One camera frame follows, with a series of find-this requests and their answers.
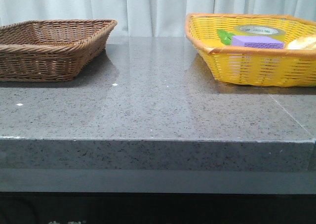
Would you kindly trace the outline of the white curtain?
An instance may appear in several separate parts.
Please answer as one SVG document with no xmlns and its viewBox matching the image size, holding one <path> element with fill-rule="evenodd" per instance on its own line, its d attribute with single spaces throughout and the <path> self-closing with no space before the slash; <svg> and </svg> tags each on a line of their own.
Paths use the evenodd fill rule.
<svg viewBox="0 0 316 224">
<path fill-rule="evenodd" d="M 114 36 L 182 37 L 189 13 L 288 14 L 315 20 L 316 0 L 0 0 L 0 23 L 114 19 Z"/>
</svg>

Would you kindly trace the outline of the brown wicker basket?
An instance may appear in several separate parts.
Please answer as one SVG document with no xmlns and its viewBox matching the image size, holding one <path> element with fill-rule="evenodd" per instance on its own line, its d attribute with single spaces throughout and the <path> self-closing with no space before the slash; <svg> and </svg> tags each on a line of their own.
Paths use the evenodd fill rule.
<svg viewBox="0 0 316 224">
<path fill-rule="evenodd" d="M 2 82 L 73 80 L 106 47 L 114 19 L 30 20 L 0 28 Z"/>
</svg>

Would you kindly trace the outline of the clear yellowish tape roll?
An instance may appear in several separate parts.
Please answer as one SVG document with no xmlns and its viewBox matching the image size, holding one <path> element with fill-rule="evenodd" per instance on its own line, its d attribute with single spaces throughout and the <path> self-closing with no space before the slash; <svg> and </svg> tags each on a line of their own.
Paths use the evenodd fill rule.
<svg viewBox="0 0 316 224">
<path fill-rule="evenodd" d="M 265 25 L 238 25 L 234 26 L 233 33 L 245 36 L 267 36 L 279 41 L 283 41 L 286 35 L 282 29 Z"/>
</svg>

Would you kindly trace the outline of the orange toy carrot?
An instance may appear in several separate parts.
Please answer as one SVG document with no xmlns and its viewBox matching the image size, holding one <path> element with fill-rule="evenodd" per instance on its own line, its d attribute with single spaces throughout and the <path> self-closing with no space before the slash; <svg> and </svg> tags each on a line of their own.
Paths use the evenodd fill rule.
<svg viewBox="0 0 316 224">
<path fill-rule="evenodd" d="M 221 43 L 223 43 L 224 45 L 230 45 L 234 36 L 233 33 L 223 29 L 217 29 L 217 35 L 220 38 Z"/>
</svg>

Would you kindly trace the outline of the yellow woven basket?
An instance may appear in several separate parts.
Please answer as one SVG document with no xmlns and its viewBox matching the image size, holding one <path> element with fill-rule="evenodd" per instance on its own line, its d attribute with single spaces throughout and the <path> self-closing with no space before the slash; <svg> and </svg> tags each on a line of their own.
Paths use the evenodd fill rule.
<svg viewBox="0 0 316 224">
<path fill-rule="evenodd" d="M 233 32 L 238 25 L 259 25 L 285 31 L 287 44 L 316 33 L 316 23 L 291 15 L 189 13 L 185 33 L 206 62 L 213 77 L 222 82 L 277 87 L 314 87 L 315 50 L 263 49 L 223 45 L 218 29 Z"/>
</svg>

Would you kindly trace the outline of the toy bread loaf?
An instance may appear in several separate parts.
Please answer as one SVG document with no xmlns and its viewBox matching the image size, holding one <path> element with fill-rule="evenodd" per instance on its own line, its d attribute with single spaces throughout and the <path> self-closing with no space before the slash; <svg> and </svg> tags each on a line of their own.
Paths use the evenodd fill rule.
<svg viewBox="0 0 316 224">
<path fill-rule="evenodd" d="M 299 37 L 286 45 L 285 49 L 300 50 L 300 49 L 315 49 L 316 36 L 307 35 Z"/>
</svg>

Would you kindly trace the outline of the purple foam block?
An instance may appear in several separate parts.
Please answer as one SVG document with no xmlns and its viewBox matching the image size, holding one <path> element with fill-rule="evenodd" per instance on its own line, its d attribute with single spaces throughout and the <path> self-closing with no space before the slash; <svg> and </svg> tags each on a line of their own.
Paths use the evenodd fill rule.
<svg viewBox="0 0 316 224">
<path fill-rule="evenodd" d="M 245 36 L 234 35 L 231 41 L 232 46 L 243 46 L 253 48 L 283 49 L 284 42 L 267 36 Z"/>
</svg>

